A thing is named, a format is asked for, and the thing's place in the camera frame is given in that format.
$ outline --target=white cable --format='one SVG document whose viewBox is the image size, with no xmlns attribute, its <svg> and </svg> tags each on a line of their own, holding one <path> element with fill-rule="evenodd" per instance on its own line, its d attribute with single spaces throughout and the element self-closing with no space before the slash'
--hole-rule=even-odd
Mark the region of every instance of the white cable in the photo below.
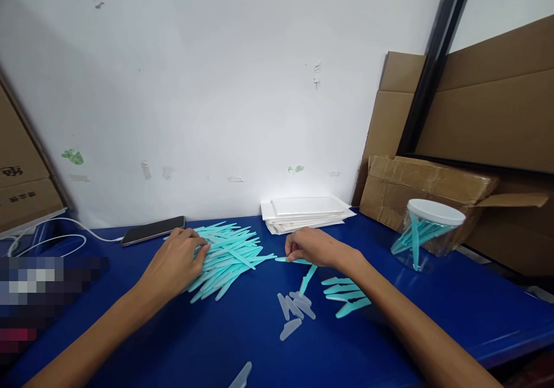
<svg viewBox="0 0 554 388">
<path fill-rule="evenodd" d="M 80 235 L 80 234 L 62 235 L 62 236 L 59 236 L 59 237 L 54 237 L 54 238 L 47 239 L 46 241 L 42 241 L 42 242 L 40 242 L 40 243 L 38 243 L 38 244 L 36 244 L 36 245 L 33 245 L 33 246 L 27 248 L 25 251 L 21 251 L 21 253 L 19 253 L 19 254 L 16 255 L 16 257 L 19 257 L 19 256 L 25 254 L 27 251 L 30 251 L 30 250 L 32 250 L 33 248 L 36 248 L 36 247 L 38 247 L 39 245 L 42 245 L 42 244 L 44 244 L 44 243 L 46 243 L 46 242 L 48 242 L 48 241 L 53 241 L 53 240 L 59 239 L 59 238 L 67 238 L 67 237 L 70 237 L 70 236 L 76 236 L 76 237 L 79 237 L 79 238 L 83 238 L 83 243 L 82 243 L 81 245 L 79 245 L 77 248 L 75 248 L 74 250 L 72 250 L 71 252 L 68 252 L 67 254 L 62 255 L 61 258 L 65 257 L 65 256 L 68 256 L 69 254 L 71 254 L 71 253 L 77 251 L 78 249 L 81 249 L 81 248 L 83 247 L 83 245 L 87 243 L 87 237 L 86 237 L 85 235 Z"/>
<path fill-rule="evenodd" d="M 34 224 L 33 226 L 30 226 L 28 227 L 27 229 L 25 229 L 23 232 L 21 232 L 21 234 L 13 241 L 13 244 L 10 245 L 10 248 L 8 249 L 8 254 L 7 256 L 8 257 L 11 257 L 13 255 L 13 251 L 16 250 L 16 248 L 18 247 L 19 245 L 19 240 L 21 239 L 21 237 L 23 235 L 25 235 L 27 232 L 29 232 L 31 229 L 33 229 L 34 227 L 37 227 L 39 226 L 40 224 L 42 223 L 46 223 L 46 222 L 50 222 L 50 221 L 56 221 L 56 220 L 64 220 L 64 221 L 71 221 L 71 222 L 74 222 L 76 224 L 78 224 L 79 226 L 81 226 L 83 229 L 86 229 L 88 231 L 89 234 L 91 234 L 92 236 L 94 236 L 96 239 L 100 240 L 100 241 L 104 241 L 104 242 L 118 242 L 118 241 L 121 241 L 123 239 L 123 237 L 121 238 L 116 238 L 116 239 L 113 239 L 113 240 L 107 240 L 105 238 L 102 238 L 102 237 L 99 237 L 98 235 L 96 235 L 93 231 L 91 231 L 90 229 L 88 229 L 86 226 L 84 226 L 81 222 L 79 221 L 76 221 L 75 219 L 71 219 L 71 218 L 50 218 L 50 219 L 47 219 L 45 221 L 42 221 L 42 222 L 39 222 L 39 223 L 36 223 Z M 62 255 L 62 256 L 66 256 L 66 255 L 69 255 L 75 251 L 77 251 L 78 249 L 80 249 L 81 247 L 83 247 L 83 245 L 85 244 L 85 242 L 87 242 L 87 238 L 84 236 L 84 235 L 78 235 L 78 234 L 71 234 L 71 235 L 63 235 L 62 237 L 68 237 L 68 236 L 79 236 L 79 237 L 82 237 L 84 242 L 81 244 L 80 247 L 78 247 L 77 249 L 74 249 L 73 251 L 65 254 L 65 255 Z M 42 242 L 39 242 L 38 244 L 36 245 L 33 245 L 32 247 L 30 248 L 27 248 L 25 251 L 23 251 L 22 253 L 18 254 L 17 256 L 21 256 L 22 254 L 26 253 L 28 250 L 32 249 L 32 248 L 35 248 L 35 247 L 38 247 L 39 245 L 41 244 L 44 244 L 48 241 L 51 241 L 53 239 L 57 239 L 57 238 L 62 238 L 62 237 L 54 237 L 54 238 L 50 238 L 46 241 L 42 241 Z"/>
<path fill-rule="evenodd" d="M 4 239 L 13 239 L 14 241 L 17 241 L 17 237 L 13 236 L 13 235 L 8 235 L 7 237 L 4 237 L 2 238 L 3 240 Z M 14 251 L 19 248 L 19 242 L 15 245 L 15 248 L 13 249 Z"/>
</svg>

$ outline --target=cardboard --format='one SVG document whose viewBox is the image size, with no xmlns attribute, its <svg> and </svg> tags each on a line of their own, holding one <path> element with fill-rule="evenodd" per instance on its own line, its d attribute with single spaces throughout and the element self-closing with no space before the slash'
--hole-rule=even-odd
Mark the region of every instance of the cardboard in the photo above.
<svg viewBox="0 0 554 388">
<path fill-rule="evenodd" d="M 413 94 L 420 81 L 425 56 L 389 52 L 383 66 L 379 91 Z"/>
<path fill-rule="evenodd" d="M 554 15 L 447 56 L 438 91 L 554 69 Z"/>
<path fill-rule="evenodd" d="M 40 154 L 0 86 L 0 188 L 49 176 Z"/>
<path fill-rule="evenodd" d="M 352 206 L 360 205 L 368 177 L 369 156 L 396 155 L 424 63 L 423 55 L 398 52 L 387 54 L 371 114 Z"/>
<path fill-rule="evenodd" d="M 369 175 L 360 203 L 360 212 L 394 230 L 403 222 L 410 199 L 429 199 L 446 204 L 464 213 L 466 222 L 449 234 L 447 248 L 424 247 L 442 255 L 465 242 L 472 233 L 485 207 L 543 206 L 546 193 L 504 193 L 489 195 L 499 179 L 454 167 L 410 158 L 372 156 Z"/>
<path fill-rule="evenodd" d="M 554 182 L 511 176 L 497 191 L 550 199 L 540 207 L 487 209 L 465 245 L 528 277 L 554 275 Z"/>
<path fill-rule="evenodd" d="M 25 128 L 25 130 L 27 130 L 27 134 L 29 135 L 29 138 L 31 138 L 33 145 L 35 146 L 37 152 L 42 158 L 42 162 L 44 163 L 44 165 L 46 166 L 46 169 L 50 173 L 50 180 L 52 180 L 52 182 L 54 183 L 54 186 L 56 187 L 56 190 L 58 191 L 60 197 L 62 198 L 62 201 L 68 208 L 73 208 L 73 204 L 71 202 L 71 199 L 69 198 L 67 191 L 59 181 L 59 176 L 56 174 L 54 165 L 49 160 L 48 155 L 46 154 L 37 135 L 35 135 L 31 127 L 31 123 L 27 120 L 27 118 L 25 117 L 25 114 L 23 113 L 23 107 L 21 106 L 21 103 L 17 100 L 16 96 L 13 93 L 13 90 L 10 89 L 10 85 L 8 84 L 7 80 L 4 78 L 0 69 L 0 89 L 1 88 L 4 89 L 4 92 L 8 97 L 9 102 L 12 104 L 14 111 L 19 116 L 19 119 L 21 120 L 21 123 L 23 124 L 23 127 Z"/>
<path fill-rule="evenodd" d="M 416 153 L 554 173 L 554 69 L 438 92 Z"/>
<path fill-rule="evenodd" d="M 50 179 L 0 189 L 0 232 L 63 209 Z"/>
</svg>

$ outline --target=phone screen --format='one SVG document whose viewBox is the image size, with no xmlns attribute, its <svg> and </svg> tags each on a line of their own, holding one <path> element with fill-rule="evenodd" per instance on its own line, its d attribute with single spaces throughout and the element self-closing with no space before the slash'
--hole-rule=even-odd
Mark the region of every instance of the phone screen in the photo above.
<svg viewBox="0 0 554 388">
<path fill-rule="evenodd" d="M 185 227 L 185 217 L 166 219 L 165 221 L 149 223 L 148 225 L 138 226 L 129 229 L 125 237 L 121 241 L 121 246 L 125 247 L 130 244 L 146 241 L 151 238 L 156 238 L 161 235 L 170 233 L 176 227 Z"/>
</svg>

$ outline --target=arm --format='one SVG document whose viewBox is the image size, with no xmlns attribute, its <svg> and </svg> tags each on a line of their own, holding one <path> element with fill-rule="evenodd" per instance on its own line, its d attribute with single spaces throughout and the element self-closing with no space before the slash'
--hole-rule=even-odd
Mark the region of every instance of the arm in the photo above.
<svg viewBox="0 0 554 388">
<path fill-rule="evenodd" d="M 306 259 L 350 277 L 389 320 L 427 380 L 437 387 L 501 387 L 485 368 L 371 266 L 362 253 L 319 229 L 287 236 L 287 261 Z"/>
<path fill-rule="evenodd" d="M 138 283 L 24 387 L 85 386 L 127 337 L 199 276 L 208 249 L 192 229 L 173 230 Z"/>
</svg>

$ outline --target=black pole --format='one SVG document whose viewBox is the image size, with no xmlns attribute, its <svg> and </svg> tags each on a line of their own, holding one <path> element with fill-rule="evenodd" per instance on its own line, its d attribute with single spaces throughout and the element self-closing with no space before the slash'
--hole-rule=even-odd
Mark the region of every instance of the black pole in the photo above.
<svg viewBox="0 0 554 388">
<path fill-rule="evenodd" d="M 443 74 L 446 55 L 456 33 L 467 0 L 441 0 L 427 44 L 427 58 L 415 90 L 397 155 L 416 152 L 416 146 Z"/>
</svg>

